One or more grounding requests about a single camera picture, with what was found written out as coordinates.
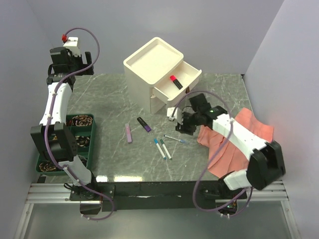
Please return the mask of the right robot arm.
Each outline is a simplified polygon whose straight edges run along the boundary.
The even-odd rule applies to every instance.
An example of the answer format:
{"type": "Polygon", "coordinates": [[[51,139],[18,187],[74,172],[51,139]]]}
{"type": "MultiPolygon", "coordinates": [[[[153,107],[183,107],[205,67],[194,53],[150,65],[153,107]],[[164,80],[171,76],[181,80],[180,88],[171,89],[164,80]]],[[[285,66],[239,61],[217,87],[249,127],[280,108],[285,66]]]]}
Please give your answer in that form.
{"type": "Polygon", "coordinates": [[[178,106],[167,108],[170,121],[176,121],[176,131],[193,135],[197,126],[203,125],[221,134],[231,142],[248,161],[248,168],[234,170],[221,178],[218,192],[230,198],[237,189],[253,187],[262,190],[286,173],[282,148],[276,141],[268,142],[250,132],[221,106],[212,107],[204,91],[196,91],[189,99],[192,113],[178,106]]]}

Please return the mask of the white top drawer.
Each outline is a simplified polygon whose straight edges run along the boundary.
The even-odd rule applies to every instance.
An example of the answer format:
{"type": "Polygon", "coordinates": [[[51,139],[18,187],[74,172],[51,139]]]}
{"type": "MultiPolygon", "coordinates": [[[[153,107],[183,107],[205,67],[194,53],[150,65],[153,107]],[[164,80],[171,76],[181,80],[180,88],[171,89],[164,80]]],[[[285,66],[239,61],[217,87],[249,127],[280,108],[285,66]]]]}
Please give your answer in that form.
{"type": "Polygon", "coordinates": [[[182,61],[171,73],[168,73],[153,88],[153,95],[163,101],[166,106],[173,107],[199,82],[202,70],[182,61]]]}

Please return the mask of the black pink highlighter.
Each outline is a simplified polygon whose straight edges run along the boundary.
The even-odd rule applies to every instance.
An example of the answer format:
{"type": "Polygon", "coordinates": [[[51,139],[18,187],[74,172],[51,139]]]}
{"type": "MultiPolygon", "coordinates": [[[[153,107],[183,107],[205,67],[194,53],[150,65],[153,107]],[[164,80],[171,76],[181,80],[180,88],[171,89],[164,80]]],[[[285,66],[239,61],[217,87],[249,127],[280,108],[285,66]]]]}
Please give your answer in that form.
{"type": "Polygon", "coordinates": [[[171,79],[171,81],[176,85],[176,87],[179,90],[183,88],[183,85],[179,82],[179,80],[176,78],[176,76],[171,75],[169,78],[171,79]]]}

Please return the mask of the blue whiteboard pen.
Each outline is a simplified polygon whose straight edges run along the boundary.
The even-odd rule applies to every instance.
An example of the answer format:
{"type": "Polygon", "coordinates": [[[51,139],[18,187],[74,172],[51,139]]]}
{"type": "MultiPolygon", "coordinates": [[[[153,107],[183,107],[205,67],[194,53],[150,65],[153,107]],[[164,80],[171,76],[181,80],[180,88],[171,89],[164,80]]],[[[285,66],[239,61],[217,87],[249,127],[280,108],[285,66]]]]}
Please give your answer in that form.
{"type": "Polygon", "coordinates": [[[164,134],[163,136],[164,136],[165,138],[170,139],[170,140],[178,141],[178,142],[184,143],[184,144],[186,143],[186,141],[183,140],[183,139],[179,139],[179,138],[176,138],[176,137],[172,137],[172,136],[169,136],[169,135],[167,135],[167,134],[164,134]]]}

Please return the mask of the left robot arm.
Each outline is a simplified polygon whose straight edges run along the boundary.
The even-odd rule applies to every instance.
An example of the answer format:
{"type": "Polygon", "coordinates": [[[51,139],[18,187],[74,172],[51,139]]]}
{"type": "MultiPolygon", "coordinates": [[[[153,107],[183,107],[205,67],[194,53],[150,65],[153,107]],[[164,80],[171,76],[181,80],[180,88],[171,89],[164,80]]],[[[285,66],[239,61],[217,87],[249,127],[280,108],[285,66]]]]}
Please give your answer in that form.
{"type": "Polygon", "coordinates": [[[38,126],[33,126],[30,135],[39,155],[67,173],[76,187],[83,186],[82,194],[88,200],[99,196],[100,188],[95,185],[93,173],[86,168],[78,155],[75,136],[66,125],[69,98],[73,92],[77,75],[93,75],[90,52],[85,52],[86,63],[82,56],[76,55],[65,47],[50,50],[52,64],[46,79],[48,99],[45,112],[38,126]]]}

